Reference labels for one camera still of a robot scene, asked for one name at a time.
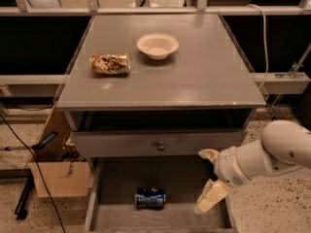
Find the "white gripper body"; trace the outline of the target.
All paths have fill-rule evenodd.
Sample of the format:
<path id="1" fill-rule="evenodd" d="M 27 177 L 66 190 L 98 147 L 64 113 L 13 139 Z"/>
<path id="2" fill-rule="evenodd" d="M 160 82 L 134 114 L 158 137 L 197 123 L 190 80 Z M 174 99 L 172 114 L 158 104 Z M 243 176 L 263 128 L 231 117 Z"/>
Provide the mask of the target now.
<path id="1" fill-rule="evenodd" d="M 214 173 L 225 184 L 239 187 L 250 182 L 243 173 L 237 159 L 237 147 L 222 150 L 215 161 Z"/>

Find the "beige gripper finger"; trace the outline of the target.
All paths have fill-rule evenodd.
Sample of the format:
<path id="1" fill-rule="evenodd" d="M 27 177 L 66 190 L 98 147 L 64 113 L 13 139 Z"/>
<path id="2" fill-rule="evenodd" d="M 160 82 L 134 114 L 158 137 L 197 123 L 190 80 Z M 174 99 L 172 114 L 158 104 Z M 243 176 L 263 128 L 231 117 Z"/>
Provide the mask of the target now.
<path id="1" fill-rule="evenodd" d="M 230 187 L 226 183 L 221 180 L 212 181 L 209 179 L 195 203 L 194 211 L 197 214 L 207 213 L 225 199 L 229 192 Z"/>
<path id="2" fill-rule="evenodd" d="M 198 155 L 203 159 L 208 159 L 211 163 L 215 163 L 219 152 L 213 149 L 204 149 L 201 150 Z"/>

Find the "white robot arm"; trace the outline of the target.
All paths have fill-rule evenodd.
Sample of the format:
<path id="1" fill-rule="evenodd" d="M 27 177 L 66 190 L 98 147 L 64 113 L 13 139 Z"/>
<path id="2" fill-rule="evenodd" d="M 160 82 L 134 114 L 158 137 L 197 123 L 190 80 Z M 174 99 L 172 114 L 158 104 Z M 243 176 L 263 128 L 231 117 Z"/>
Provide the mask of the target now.
<path id="1" fill-rule="evenodd" d="M 217 151 L 201 150 L 199 156 L 214 165 L 216 181 L 205 184 L 194 211 L 205 214 L 240 187 L 258 177 L 277 177 L 311 169 L 311 132 L 286 120 L 267 124 L 260 140 L 241 147 Z"/>

